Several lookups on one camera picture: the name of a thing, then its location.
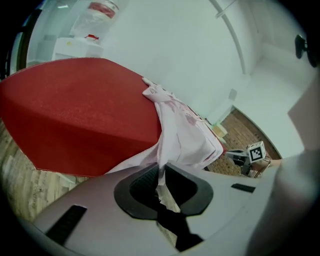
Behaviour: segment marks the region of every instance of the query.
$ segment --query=red tabletop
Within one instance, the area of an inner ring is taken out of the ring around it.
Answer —
[[[0,115],[37,169],[98,176],[157,143],[161,125],[147,85],[103,58],[23,69],[0,83]]]

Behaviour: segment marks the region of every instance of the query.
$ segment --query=red label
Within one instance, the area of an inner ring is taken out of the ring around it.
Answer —
[[[99,2],[90,3],[89,9],[101,12],[101,13],[107,15],[110,19],[112,19],[116,14],[116,12],[114,10],[112,10],[110,7],[108,7],[102,3],[99,3]]]

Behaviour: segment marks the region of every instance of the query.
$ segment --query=white wall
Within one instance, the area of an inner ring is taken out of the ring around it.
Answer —
[[[103,57],[176,94],[202,116],[245,80],[232,36],[209,0],[131,0]]]
[[[270,139],[283,158],[304,150],[288,112],[309,86],[294,75],[289,76],[289,73],[286,67],[262,59],[252,74],[249,86],[234,103]]]

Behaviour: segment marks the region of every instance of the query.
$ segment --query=white cloth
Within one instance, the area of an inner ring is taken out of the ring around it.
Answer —
[[[154,102],[162,133],[154,146],[121,162],[108,173],[149,163],[158,163],[162,169],[169,161],[203,169],[215,161],[223,153],[223,147],[199,116],[161,85],[146,78],[142,80],[149,86],[142,94]]]

